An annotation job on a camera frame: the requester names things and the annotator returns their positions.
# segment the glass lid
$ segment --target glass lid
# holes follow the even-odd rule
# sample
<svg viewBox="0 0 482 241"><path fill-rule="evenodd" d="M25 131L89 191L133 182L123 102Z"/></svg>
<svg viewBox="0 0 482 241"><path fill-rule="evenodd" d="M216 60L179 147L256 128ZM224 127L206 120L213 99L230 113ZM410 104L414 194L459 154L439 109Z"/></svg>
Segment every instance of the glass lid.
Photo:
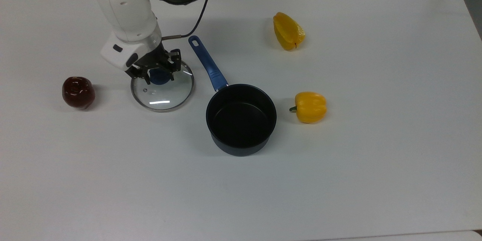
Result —
<svg viewBox="0 0 482 241"><path fill-rule="evenodd" d="M194 76L189 66L181 61L181 70L169 73L157 68L148 71L151 84L142 78L131 80L132 95L143 107L152 111L171 111L183 104L194 89Z"/></svg>

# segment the blue handle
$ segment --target blue handle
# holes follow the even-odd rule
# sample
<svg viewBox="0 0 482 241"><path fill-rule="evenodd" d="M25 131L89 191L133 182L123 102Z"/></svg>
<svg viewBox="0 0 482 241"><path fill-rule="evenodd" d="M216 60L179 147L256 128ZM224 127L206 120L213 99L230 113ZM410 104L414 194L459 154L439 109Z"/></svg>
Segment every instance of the blue handle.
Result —
<svg viewBox="0 0 482 241"><path fill-rule="evenodd" d="M227 81L224 78L223 74L210 57L208 50L204 47L201 40L198 36L191 36L189 38L189 44L191 45L192 49L198 56L199 60L203 64L204 68L206 69L209 78L211 79L212 87L215 91L218 91L227 86Z"/></svg>

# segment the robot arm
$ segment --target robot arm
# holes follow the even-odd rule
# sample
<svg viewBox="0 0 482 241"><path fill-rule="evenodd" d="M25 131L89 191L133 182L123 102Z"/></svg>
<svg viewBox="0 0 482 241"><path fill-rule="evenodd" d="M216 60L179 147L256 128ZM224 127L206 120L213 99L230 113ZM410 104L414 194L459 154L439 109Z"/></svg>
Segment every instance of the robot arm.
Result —
<svg viewBox="0 0 482 241"><path fill-rule="evenodd" d="M195 0L162 0L174 5L186 5ZM112 25L112 33L101 55L113 66L132 78L144 78L150 84L148 70L161 68L171 74L180 69L178 49L164 50L157 18L149 0L98 0Z"/></svg>

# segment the saucepan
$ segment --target saucepan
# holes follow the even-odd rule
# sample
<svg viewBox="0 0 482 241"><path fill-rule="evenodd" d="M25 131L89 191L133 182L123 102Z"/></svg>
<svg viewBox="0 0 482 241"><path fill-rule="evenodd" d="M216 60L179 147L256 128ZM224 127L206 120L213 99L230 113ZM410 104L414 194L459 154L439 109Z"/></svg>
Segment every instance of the saucepan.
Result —
<svg viewBox="0 0 482 241"><path fill-rule="evenodd" d="M197 36L189 44L205 67L216 94L206 109L206 122L215 144L234 156L248 156L263 148L276 125L270 97L253 85L228 85Z"/></svg>

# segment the table surface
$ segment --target table surface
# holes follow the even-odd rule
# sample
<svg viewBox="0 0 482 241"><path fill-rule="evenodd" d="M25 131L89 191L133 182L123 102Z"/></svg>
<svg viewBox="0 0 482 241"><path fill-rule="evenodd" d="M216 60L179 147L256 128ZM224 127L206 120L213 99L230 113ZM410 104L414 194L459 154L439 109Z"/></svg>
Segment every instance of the table surface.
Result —
<svg viewBox="0 0 482 241"><path fill-rule="evenodd" d="M203 3L151 1L164 35ZM0 239L296 241L482 229L482 43L463 0L210 0L196 35L227 81L261 88L277 126L232 157L210 138L215 93L150 112L99 52L95 0L0 0ZM306 30L284 51L272 16ZM95 85L67 106L70 76ZM300 124L298 92L328 113Z"/></svg>

